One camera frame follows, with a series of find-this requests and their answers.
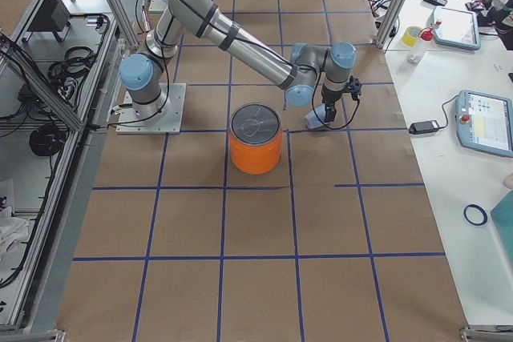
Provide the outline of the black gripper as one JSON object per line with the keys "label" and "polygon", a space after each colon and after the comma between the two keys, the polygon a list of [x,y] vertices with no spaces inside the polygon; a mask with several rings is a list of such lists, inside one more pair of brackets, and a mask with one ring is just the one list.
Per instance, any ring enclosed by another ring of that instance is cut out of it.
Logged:
{"label": "black gripper", "polygon": [[323,87],[321,89],[322,102],[325,105],[325,123],[331,123],[335,120],[337,114],[335,103],[341,99],[342,94],[342,90],[334,91],[328,87]]}

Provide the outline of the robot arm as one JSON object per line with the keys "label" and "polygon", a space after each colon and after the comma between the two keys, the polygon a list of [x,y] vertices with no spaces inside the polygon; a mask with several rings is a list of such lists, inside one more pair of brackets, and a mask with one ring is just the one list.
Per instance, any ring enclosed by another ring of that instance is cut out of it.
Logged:
{"label": "robot arm", "polygon": [[324,109],[313,113],[322,125],[336,118],[337,101],[344,93],[361,98],[361,84],[350,75],[356,49],[348,42],[331,47],[297,43],[290,59],[285,59],[252,36],[241,25],[226,17],[215,0],[168,0],[157,27],[147,33],[142,54],[167,59],[177,52],[184,31],[206,38],[246,66],[278,86],[289,105],[303,107],[313,103],[318,85]]}

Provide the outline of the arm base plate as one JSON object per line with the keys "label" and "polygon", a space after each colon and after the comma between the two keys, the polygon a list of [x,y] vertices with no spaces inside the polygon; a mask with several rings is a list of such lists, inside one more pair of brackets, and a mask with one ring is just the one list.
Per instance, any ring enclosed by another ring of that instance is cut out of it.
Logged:
{"label": "arm base plate", "polygon": [[124,95],[123,108],[119,114],[116,133],[120,135],[178,135],[181,130],[185,83],[160,83],[160,97],[148,105],[134,103],[128,91]]}

